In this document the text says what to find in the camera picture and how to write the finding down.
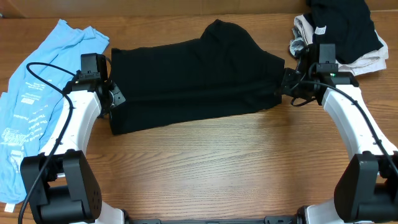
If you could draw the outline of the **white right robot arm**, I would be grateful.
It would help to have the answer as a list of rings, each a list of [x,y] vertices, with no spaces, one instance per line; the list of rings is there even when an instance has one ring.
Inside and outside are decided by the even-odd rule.
[[[349,164],[333,197],[298,210],[297,223],[386,223],[397,221],[397,147],[382,133],[350,72],[286,68],[279,94],[316,101],[335,123]]]

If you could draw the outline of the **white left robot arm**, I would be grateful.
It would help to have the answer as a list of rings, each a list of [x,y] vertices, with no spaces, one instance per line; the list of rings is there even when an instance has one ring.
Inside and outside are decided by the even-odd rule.
[[[76,75],[68,82],[50,140],[38,155],[22,160],[24,205],[36,223],[128,222],[124,210],[103,201],[85,157],[94,122],[109,101],[107,79],[107,74],[96,72]]]

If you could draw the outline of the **black t-shirt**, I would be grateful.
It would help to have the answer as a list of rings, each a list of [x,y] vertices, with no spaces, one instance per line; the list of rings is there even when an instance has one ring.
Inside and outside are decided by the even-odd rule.
[[[113,49],[111,79],[124,102],[110,112],[115,135],[174,123],[255,113],[281,102],[284,59],[237,24],[215,20],[198,39]]]

